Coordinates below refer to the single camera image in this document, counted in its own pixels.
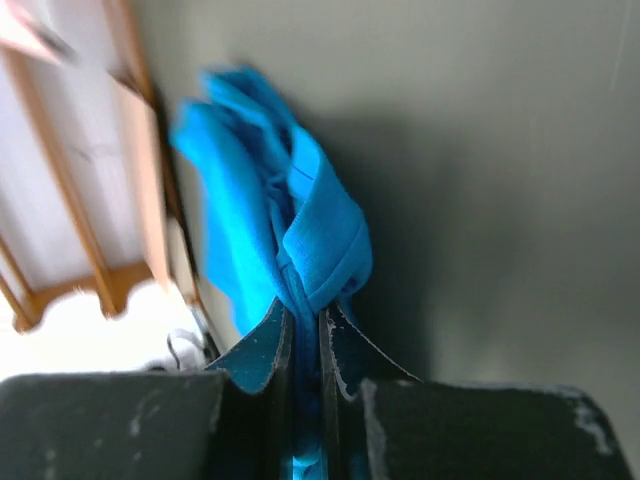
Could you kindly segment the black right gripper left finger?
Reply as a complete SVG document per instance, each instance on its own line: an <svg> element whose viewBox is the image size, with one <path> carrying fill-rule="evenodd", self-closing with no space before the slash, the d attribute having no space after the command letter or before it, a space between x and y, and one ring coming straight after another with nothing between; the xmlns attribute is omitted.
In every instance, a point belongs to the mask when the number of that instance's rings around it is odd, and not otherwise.
<svg viewBox="0 0 640 480"><path fill-rule="evenodd" d="M5 479L288 479L293 318L274 302L192 373L23 375L1 384Z"/></svg>

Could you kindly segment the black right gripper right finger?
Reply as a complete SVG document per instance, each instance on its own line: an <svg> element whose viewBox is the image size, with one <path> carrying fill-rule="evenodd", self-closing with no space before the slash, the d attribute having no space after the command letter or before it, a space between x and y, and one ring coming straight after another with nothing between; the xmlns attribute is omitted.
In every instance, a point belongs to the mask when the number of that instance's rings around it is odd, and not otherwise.
<svg viewBox="0 0 640 480"><path fill-rule="evenodd" d="M568 386L421 381L344 310L319 316L325 479L628 479L605 413Z"/></svg>

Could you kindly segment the blue t shirt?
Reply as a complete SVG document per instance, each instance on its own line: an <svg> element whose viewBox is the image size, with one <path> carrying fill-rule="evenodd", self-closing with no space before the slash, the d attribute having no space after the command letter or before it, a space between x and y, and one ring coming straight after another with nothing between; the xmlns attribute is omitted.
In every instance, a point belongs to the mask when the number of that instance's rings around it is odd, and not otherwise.
<svg viewBox="0 0 640 480"><path fill-rule="evenodd" d="M274 300L294 318L293 475L320 475L318 314L347 300L373 267L363 211L325 152L259 72L201 75L202 99L183 102L173 147L205 193L208 279L230 300L241 334Z"/></svg>

